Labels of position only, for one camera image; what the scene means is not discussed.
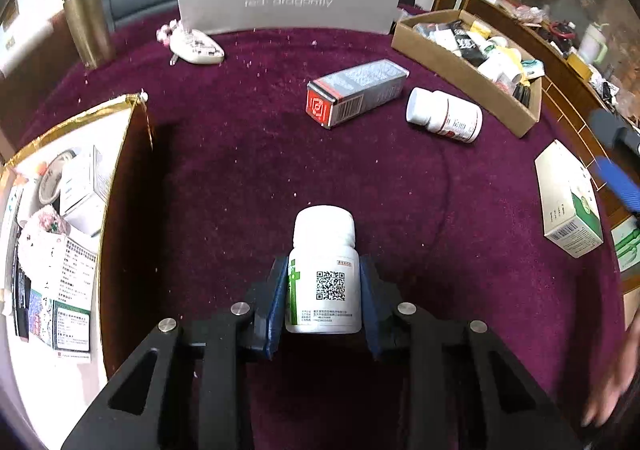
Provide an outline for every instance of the hand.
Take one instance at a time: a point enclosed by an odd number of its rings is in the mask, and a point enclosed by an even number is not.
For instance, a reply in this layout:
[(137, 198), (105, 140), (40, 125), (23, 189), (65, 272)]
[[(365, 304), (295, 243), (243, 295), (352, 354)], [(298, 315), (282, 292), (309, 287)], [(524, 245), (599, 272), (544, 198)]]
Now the hand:
[(631, 385), (638, 366), (640, 350), (640, 309), (636, 311), (631, 325), (626, 330), (616, 359), (610, 364), (601, 382), (591, 391), (582, 418), (582, 426), (592, 421), (596, 426), (609, 419), (616, 403)]

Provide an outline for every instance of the red logo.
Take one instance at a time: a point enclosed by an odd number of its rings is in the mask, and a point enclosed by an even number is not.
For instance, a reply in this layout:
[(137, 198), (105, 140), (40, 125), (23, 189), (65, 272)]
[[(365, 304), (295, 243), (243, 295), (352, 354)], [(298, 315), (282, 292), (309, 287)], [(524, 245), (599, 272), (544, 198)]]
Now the red logo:
[(306, 92), (306, 113), (309, 114), (317, 122), (323, 125), (329, 125), (329, 113), (331, 104), (323, 100), (315, 91)]

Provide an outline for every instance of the white bottle with red label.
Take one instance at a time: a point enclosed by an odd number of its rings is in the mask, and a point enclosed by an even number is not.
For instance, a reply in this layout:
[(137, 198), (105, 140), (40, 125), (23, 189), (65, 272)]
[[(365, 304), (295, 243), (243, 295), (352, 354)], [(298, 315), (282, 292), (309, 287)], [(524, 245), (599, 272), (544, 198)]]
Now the white bottle with red label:
[(480, 134), (482, 110), (451, 94), (416, 87), (409, 96), (406, 120), (441, 136), (471, 143)]
[(353, 217), (312, 206), (296, 217), (285, 326), (291, 333), (348, 334), (362, 327)]

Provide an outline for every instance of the gold tumbler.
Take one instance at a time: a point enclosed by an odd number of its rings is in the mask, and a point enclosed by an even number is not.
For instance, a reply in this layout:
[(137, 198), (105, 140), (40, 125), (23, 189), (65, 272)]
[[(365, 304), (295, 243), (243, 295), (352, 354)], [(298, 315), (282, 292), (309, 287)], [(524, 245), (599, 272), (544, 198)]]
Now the gold tumbler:
[(84, 66), (95, 69), (113, 59), (115, 49), (101, 0), (63, 0), (66, 22)]

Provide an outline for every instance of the metal bolt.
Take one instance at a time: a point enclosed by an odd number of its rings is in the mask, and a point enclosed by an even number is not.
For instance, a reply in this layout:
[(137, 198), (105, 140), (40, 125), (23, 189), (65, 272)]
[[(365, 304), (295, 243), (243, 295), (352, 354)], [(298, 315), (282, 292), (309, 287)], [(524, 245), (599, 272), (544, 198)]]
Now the metal bolt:
[(236, 302), (231, 306), (231, 312), (236, 316), (246, 315), (251, 309), (247, 302)]
[(470, 324), (469, 327), (471, 327), (471, 330), (475, 333), (485, 333), (488, 329), (488, 327), (486, 326), (486, 324), (482, 321), (482, 320), (473, 320)]
[(401, 302), (398, 304), (398, 311), (403, 315), (412, 315), (418, 311), (418, 308), (411, 302)]
[(160, 329), (163, 333), (168, 333), (169, 331), (173, 331), (175, 327), (178, 325), (173, 318), (165, 318), (161, 320), (158, 324), (158, 329)]

